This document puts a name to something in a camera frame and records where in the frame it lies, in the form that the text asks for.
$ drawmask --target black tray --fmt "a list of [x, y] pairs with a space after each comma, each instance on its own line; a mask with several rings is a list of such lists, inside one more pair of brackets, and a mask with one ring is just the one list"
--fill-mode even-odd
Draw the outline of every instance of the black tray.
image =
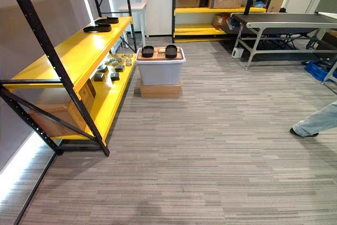
[[177, 46], [173, 44], [166, 46], [165, 57], [166, 58], [176, 58], [177, 57]]
[[95, 26], [87, 26], [83, 28], [85, 33], [97, 33], [97, 32], [110, 32], [111, 25], [110, 24], [96, 24]]
[[153, 46], [145, 46], [142, 48], [142, 57], [150, 58], [153, 56], [154, 47]]
[[95, 24], [117, 24], [119, 22], [117, 17], [106, 17], [95, 21]]

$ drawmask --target white stool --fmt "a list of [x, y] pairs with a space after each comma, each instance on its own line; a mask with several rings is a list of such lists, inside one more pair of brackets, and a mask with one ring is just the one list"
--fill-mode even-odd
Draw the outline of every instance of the white stool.
[[[121, 6], [118, 8], [119, 11], [128, 11], [127, 5]], [[140, 20], [141, 20], [141, 31], [142, 31], [142, 40], [143, 40], [143, 46], [145, 46], [145, 34], [148, 38], [148, 32], [147, 32], [147, 24], [146, 24], [146, 3], [140, 2], [140, 3], [132, 3], [131, 4], [131, 11], [132, 13], [140, 13]], [[123, 33], [124, 40], [127, 41], [126, 32]]]

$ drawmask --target black shoe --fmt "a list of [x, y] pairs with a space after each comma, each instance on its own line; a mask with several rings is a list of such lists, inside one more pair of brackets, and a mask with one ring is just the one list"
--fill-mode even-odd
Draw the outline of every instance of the black shoe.
[[291, 128], [289, 132], [292, 133], [292, 134], [295, 135], [295, 136], [298, 136], [298, 137], [315, 137], [315, 136], [318, 135], [318, 133], [316, 133], [316, 134], [313, 134], [313, 135], [301, 136], [301, 135], [297, 134], [297, 133], [293, 130], [293, 128]]

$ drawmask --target jeans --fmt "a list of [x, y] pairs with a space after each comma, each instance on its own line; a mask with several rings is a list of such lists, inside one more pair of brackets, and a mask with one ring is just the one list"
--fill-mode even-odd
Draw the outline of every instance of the jeans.
[[293, 130], [300, 136], [307, 136], [337, 126], [337, 101], [327, 105], [306, 120], [293, 125]]

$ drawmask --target black conveyor belt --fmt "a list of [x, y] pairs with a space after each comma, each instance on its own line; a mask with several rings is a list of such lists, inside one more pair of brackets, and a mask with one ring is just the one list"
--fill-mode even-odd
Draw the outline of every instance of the black conveyor belt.
[[285, 23], [284, 27], [296, 27], [296, 23], [329, 23], [337, 25], [337, 19], [326, 17], [319, 14], [299, 14], [299, 13], [250, 13], [244, 15], [233, 13], [232, 17], [246, 25], [247, 23]]

